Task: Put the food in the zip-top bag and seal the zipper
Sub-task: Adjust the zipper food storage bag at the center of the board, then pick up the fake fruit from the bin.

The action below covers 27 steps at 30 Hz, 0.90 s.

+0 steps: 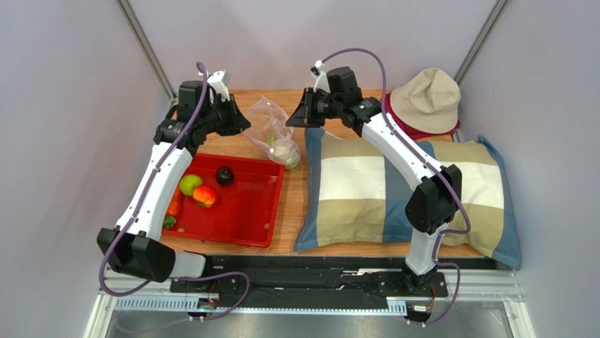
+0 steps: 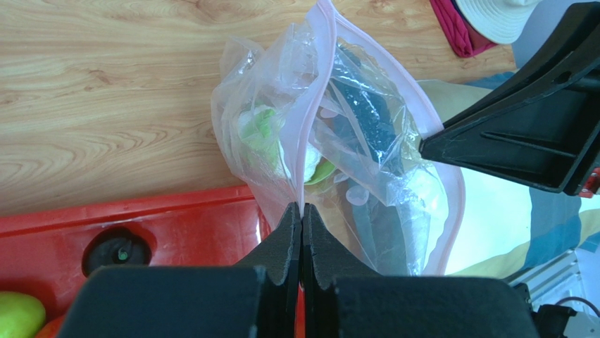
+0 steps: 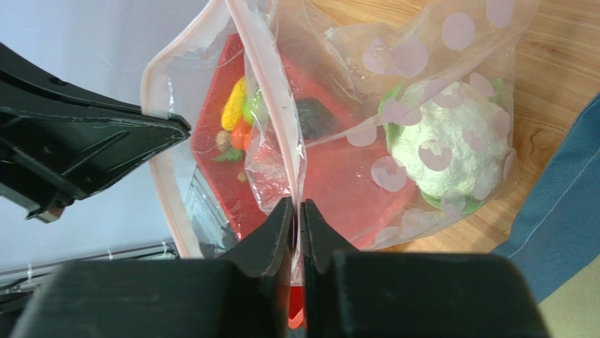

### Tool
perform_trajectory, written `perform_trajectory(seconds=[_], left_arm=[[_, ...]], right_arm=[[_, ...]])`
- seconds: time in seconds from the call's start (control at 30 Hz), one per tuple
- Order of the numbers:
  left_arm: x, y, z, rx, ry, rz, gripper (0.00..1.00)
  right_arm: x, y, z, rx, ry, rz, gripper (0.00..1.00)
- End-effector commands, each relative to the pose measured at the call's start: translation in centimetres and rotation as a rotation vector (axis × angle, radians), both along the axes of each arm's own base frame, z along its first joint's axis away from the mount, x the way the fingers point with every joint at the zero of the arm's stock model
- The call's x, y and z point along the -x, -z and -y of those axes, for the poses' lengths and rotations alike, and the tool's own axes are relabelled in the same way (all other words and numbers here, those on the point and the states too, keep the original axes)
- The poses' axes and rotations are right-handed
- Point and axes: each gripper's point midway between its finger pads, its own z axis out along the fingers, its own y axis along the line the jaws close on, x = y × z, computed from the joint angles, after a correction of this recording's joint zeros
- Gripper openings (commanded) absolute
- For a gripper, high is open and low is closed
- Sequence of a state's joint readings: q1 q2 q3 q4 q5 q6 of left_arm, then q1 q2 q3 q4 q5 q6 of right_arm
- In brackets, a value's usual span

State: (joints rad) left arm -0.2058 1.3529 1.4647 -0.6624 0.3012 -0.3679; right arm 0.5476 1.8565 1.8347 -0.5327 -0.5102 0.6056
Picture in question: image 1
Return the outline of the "clear zip top bag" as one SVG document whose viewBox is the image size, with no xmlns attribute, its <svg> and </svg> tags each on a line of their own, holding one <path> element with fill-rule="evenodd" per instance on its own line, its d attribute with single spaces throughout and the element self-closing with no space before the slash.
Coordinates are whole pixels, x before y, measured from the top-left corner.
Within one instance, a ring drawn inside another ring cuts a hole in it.
<svg viewBox="0 0 600 338">
<path fill-rule="evenodd" d="M 251 122 L 251 127 L 244 131 L 243 135 L 267 157 L 267 141 L 270 135 L 274 134 L 277 139 L 293 140 L 294 128 L 286 126 L 289 116 L 265 96 L 249 107 L 245 117 Z"/>
</svg>

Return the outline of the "white green cauliflower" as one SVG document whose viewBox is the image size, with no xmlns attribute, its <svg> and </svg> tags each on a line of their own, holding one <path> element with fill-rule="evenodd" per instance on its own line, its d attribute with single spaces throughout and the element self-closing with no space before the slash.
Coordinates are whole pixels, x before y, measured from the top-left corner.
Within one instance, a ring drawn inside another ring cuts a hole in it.
<svg viewBox="0 0 600 338">
<path fill-rule="evenodd" d="M 272 134 L 268 138 L 267 145 L 270 160 L 283 165 L 287 170 L 293 170 L 299 164 L 301 153 L 292 139 L 277 139 Z"/>
</svg>

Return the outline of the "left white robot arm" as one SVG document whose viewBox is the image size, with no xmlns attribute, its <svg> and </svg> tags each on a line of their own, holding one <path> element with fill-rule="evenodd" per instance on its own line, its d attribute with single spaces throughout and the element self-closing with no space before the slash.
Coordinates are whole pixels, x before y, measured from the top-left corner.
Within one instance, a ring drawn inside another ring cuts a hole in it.
<svg viewBox="0 0 600 338">
<path fill-rule="evenodd" d="M 151 158 L 135 195 L 112 228 L 99 231 L 96 242 L 104 254 L 99 271 L 101 288 L 106 269 L 140 278 L 145 284 L 168 279 L 197 280 L 206 267 L 200 253 L 176 251 L 160 242 L 168 205 L 186 169 L 208 134 L 239 134 L 250 127 L 225 80 L 185 81 L 179 102 L 156 128 Z"/>
</svg>

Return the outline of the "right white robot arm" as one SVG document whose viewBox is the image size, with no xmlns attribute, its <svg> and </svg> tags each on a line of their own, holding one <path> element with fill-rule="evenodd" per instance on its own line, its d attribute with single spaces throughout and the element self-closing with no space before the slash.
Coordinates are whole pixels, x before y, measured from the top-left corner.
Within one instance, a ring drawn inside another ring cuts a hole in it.
<svg viewBox="0 0 600 338">
<path fill-rule="evenodd" d="M 287 126 L 318 128 L 328 119 L 339 119 L 402 174 L 412 191 L 405 214 L 413 234 L 400 284 L 411 294 L 427 291 L 437 272 L 441 238 L 459 209 L 460 169 L 445 167 L 429 156 L 394 124 L 390 114 L 382 112 L 380 100 L 363 97 L 350 67 L 326 71 L 324 64 L 316 61 L 311 72 L 315 84 L 305 88 Z"/>
</svg>

